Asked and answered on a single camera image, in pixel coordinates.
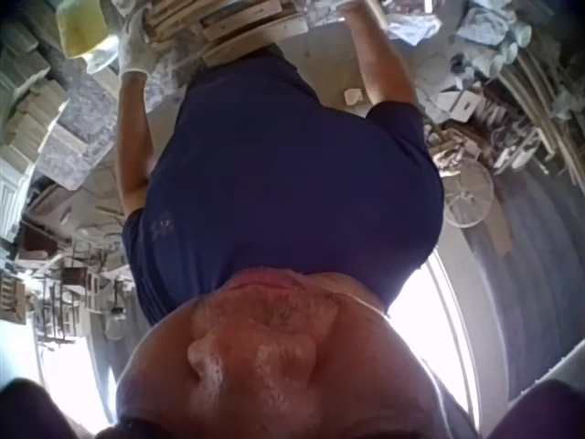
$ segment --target plastic bag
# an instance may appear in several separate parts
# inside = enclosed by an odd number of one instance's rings
[[[436,15],[388,15],[388,31],[391,39],[400,38],[411,46],[418,45],[424,38],[439,32],[441,20]]]

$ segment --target work glove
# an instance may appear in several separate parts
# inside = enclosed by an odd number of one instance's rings
[[[141,71],[150,76],[156,66],[157,55],[144,39],[143,15],[146,7],[139,9],[122,29],[118,62],[120,77],[127,71]]]

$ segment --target stack of wood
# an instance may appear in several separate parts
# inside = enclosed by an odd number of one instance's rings
[[[144,20],[153,43],[164,43],[187,27],[206,37],[201,56],[209,67],[309,30],[303,14],[287,0],[162,0]]]
[[[69,102],[67,93],[54,81],[42,80],[21,101],[5,125],[0,156],[26,175],[35,165],[57,119]]]

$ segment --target bright window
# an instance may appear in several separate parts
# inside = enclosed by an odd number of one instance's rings
[[[47,390],[61,411],[92,434],[110,426],[93,375],[87,339],[42,347],[40,355]]]
[[[436,253],[388,310],[392,326],[479,425],[478,397],[463,321]]]

